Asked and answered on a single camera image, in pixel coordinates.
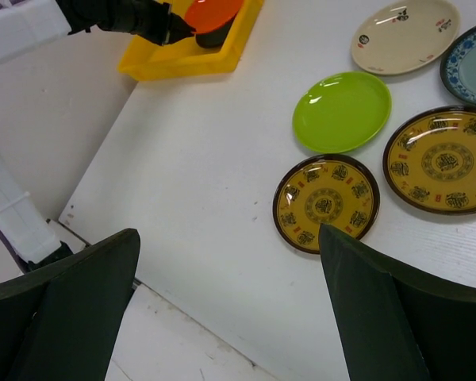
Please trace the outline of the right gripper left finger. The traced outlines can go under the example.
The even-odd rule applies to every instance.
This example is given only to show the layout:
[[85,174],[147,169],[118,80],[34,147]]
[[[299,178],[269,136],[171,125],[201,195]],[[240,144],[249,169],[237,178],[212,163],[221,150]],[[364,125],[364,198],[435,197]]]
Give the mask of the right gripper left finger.
[[124,229],[0,283],[0,380],[105,379],[139,254]]

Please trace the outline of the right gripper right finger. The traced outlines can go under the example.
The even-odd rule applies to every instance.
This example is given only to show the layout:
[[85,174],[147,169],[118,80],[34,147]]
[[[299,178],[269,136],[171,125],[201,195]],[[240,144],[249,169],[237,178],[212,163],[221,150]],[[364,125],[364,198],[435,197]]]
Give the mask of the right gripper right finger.
[[324,277],[352,380],[476,380],[476,288],[388,257],[331,225]]

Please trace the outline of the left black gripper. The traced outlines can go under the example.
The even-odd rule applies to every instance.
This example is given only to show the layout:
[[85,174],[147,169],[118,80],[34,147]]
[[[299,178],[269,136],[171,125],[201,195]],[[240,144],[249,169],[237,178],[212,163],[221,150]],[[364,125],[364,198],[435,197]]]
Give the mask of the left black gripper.
[[65,0],[56,5],[71,27],[71,33],[88,32],[94,26],[103,31],[128,33],[162,46],[195,35],[195,28],[167,3],[156,1]]

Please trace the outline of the orange plate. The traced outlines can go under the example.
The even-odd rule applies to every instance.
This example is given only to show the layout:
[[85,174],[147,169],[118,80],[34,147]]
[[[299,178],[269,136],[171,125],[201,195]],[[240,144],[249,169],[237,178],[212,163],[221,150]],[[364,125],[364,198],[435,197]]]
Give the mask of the orange plate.
[[183,18],[196,34],[210,33],[232,20],[243,3],[244,0],[196,0]]

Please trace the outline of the black plate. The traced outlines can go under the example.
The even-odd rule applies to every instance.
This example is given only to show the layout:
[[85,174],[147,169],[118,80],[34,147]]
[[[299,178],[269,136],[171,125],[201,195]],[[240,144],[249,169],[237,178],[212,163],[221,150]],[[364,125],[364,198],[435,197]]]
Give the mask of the black plate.
[[235,18],[236,16],[233,16],[229,21],[212,32],[198,34],[195,37],[196,44],[199,47],[206,49],[221,47],[227,38]]

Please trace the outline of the yellow brown plate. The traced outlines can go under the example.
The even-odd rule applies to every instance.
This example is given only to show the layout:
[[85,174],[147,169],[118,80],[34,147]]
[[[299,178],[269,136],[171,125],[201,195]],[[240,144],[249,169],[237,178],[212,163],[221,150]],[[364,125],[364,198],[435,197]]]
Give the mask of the yellow brown plate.
[[274,193],[272,216],[288,245],[317,255],[320,225],[359,240],[374,224],[379,206],[378,183],[364,164],[342,154],[323,154],[284,175]]
[[444,106],[409,119],[388,140],[382,170],[418,210],[476,214],[476,108]]

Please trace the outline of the green plate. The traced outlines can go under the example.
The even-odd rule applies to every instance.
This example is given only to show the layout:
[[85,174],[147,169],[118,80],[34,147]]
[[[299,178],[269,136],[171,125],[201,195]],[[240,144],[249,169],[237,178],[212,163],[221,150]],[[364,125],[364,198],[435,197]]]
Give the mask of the green plate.
[[372,140],[392,110],[388,86],[361,71],[331,75],[310,87],[294,108],[298,142],[319,153],[350,152]]

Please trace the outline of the cream patterned plate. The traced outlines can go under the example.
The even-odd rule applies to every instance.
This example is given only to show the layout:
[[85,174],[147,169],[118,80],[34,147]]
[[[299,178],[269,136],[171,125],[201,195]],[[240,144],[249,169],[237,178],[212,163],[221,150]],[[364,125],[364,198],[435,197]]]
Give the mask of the cream patterned plate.
[[442,56],[459,35],[449,1],[397,1],[367,18],[351,41],[354,63],[375,75],[403,75]]

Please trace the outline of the blue patterned plate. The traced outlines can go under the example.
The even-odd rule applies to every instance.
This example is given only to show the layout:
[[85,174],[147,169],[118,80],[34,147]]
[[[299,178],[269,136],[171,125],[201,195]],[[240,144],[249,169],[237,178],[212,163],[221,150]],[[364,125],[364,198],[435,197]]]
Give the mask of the blue patterned plate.
[[476,107],[476,26],[460,36],[444,53],[440,78],[450,94]]

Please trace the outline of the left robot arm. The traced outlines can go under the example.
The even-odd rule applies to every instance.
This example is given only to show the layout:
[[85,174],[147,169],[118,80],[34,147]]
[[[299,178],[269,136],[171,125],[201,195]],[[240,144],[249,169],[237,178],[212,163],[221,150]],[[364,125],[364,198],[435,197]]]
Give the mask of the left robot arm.
[[[0,1],[0,64],[61,37],[103,31],[128,33],[164,46],[192,37],[195,29],[171,4],[134,0]],[[41,217],[0,155],[0,240],[23,272],[71,256]]]

